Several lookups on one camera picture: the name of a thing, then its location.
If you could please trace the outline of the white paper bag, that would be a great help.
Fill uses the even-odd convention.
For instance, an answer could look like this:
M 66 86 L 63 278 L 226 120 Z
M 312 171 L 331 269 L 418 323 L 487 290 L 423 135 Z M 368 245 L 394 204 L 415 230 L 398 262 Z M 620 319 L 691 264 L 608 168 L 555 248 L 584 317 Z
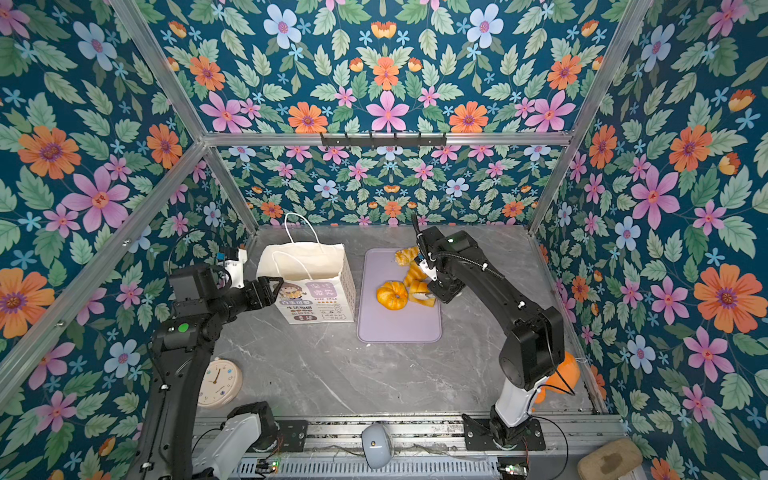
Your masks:
M 357 292 L 346 247 L 311 242 L 266 246 L 257 266 L 259 277 L 280 277 L 276 307 L 292 325 L 352 323 Z

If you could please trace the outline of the metal tongs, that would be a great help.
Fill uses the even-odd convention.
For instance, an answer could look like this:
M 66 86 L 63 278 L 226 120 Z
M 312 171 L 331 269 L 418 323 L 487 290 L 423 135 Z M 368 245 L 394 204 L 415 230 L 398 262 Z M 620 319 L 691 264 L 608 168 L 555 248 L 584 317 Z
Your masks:
M 430 281 L 437 280 L 437 271 L 433 267 L 430 267 L 425 259 L 422 259 L 419 262 L 419 268 Z

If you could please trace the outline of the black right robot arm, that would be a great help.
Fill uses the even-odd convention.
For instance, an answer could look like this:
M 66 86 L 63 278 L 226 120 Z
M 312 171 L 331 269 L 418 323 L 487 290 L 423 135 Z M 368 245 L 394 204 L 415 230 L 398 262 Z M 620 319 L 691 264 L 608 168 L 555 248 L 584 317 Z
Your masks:
M 534 400 L 565 361 L 563 316 L 521 293 L 468 233 L 446 236 L 436 227 L 417 229 L 416 242 L 429 292 L 448 304 L 471 290 L 506 336 L 499 353 L 505 383 L 491 409 L 489 433 L 499 447 L 513 447 L 530 429 Z

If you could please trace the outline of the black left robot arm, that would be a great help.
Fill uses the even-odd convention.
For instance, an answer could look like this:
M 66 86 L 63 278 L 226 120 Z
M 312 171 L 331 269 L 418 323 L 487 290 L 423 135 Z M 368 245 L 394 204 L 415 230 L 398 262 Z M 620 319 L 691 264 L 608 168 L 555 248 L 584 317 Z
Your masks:
M 260 276 L 240 287 L 219 287 L 222 271 L 200 264 L 169 277 L 174 313 L 150 343 L 150 397 L 130 479 L 226 479 L 249 449 L 280 443 L 271 408 L 261 401 L 234 409 L 205 450 L 193 454 L 198 398 L 224 326 L 243 312 L 274 305 L 284 284 L 281 277 Z

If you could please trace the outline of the square toast bread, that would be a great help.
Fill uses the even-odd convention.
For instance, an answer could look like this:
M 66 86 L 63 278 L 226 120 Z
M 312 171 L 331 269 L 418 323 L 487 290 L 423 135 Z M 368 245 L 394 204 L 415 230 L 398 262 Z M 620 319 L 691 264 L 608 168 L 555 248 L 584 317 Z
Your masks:
M 434 307 L 437 302 L 435 295 L 428 288 L 428 283 L 424 281 L 413 282 L 408 287 L 408 293 L 411 302 L 423 306 Z

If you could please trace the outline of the striped croissant bread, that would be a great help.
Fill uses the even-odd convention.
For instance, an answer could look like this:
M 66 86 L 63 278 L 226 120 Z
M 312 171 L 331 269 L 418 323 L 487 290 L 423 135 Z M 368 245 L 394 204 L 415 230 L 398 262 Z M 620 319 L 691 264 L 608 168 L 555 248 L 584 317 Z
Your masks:
M 422 271 L 421 267 L 417 263 L 411 262 L 403 283 L 407 288 L 410 288 L 414 283 L 423 282 L 427 278 L 428 275 Z

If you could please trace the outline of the twisted bread top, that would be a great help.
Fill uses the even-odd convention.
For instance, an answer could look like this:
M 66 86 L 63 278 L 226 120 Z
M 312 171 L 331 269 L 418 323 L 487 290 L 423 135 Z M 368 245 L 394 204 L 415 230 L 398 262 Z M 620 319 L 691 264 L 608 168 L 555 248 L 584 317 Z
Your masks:
M 398 266 L 408 266 L 420 255 L 418 246 L 403 248 L 395 252 L 395 262 Z

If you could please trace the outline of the round pumpkin bread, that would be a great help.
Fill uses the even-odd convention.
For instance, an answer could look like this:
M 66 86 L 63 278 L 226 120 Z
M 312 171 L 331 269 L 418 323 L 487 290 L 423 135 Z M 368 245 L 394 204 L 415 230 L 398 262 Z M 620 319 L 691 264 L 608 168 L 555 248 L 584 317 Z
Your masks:
M 376 290 L 376 300 L 387 310 L 399 311 L 407 306 L 409 293 L 402 282 L 390 281 Z

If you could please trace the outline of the purple cutting mat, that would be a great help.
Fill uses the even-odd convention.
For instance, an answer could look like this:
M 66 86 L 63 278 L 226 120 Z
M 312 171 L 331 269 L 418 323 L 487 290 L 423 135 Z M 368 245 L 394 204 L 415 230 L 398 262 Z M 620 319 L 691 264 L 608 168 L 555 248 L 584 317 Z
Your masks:
M 372 248 L 364 257 L 359 288 L 357 334 L 364 343 L 431 344 L 442 336 L 438 305 L 424 306 L 409 301 L 400 310 L 389 310 L 376 299 L 376 291 L 386 282 L 404 280 L 408 266 L 395 261 L 397 248 Z

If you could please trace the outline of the round beige clock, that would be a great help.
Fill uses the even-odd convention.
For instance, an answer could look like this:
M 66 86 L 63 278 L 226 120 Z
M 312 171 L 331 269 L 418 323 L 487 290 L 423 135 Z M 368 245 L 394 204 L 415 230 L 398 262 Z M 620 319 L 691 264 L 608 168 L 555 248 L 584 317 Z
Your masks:
M 216 409 L 236 398 L 243 384 L 243 373 L 233 361 L 220 357 L 208 365 L 198 394 L 200 408 Z

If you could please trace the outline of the orange plush toy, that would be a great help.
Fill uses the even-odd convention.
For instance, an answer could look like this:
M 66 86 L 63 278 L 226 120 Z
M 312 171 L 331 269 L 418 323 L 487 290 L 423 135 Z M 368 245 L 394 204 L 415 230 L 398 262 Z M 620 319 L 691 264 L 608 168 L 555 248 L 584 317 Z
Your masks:
M 572 353 L 565 352 L 563 362 L 539 389 L 534 404 L 538 405 L 544 402 L 548 393 L 575 395 L 580 377 L 581 370 L 576 358 Z

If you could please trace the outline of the black hook rack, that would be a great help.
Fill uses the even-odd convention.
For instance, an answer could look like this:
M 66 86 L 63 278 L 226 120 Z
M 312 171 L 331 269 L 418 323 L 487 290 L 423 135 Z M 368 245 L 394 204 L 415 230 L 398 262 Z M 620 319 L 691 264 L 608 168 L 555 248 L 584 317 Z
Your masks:
M 321 134 L 321 145 L 324 147 L 360 147 L 360 148 L 378 148 L 378 147 L 402 147 L 402 148 L 420 148 L 420 147 L 443 147 L 448 145 L 446 134 L 423 134 L 423 133 L 391 133 L 391 134 Z

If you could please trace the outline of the tan sponge block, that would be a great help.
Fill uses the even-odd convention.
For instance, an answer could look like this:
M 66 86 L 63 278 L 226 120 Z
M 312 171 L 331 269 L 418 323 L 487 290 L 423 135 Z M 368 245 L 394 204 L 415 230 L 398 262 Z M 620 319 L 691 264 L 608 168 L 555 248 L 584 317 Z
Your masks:
M 614 480 L 642 464 L 640 449 L 629 438 L 612 441 L 583 457 L 577 465 L 582 480 Z

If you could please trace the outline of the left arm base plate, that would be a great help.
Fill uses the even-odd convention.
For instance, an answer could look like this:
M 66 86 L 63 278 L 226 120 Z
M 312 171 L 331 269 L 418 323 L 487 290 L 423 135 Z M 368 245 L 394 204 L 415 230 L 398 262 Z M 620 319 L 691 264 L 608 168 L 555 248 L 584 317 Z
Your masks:
M 301 453 L 307 440 L 309 422 L 307 420 L 277 421 L 279 427 L 278 453 Z

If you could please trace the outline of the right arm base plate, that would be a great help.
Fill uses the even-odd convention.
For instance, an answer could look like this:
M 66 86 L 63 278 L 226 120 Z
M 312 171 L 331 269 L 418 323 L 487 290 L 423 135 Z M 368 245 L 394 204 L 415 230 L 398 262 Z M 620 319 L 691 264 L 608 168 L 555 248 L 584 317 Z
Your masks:
M 541 424 L 528 417 L 520 425 L 508 427 L 493 412 L 489 419 L 461 415 L 465 448 L 468 451 L 544 451 L 546 443 Z

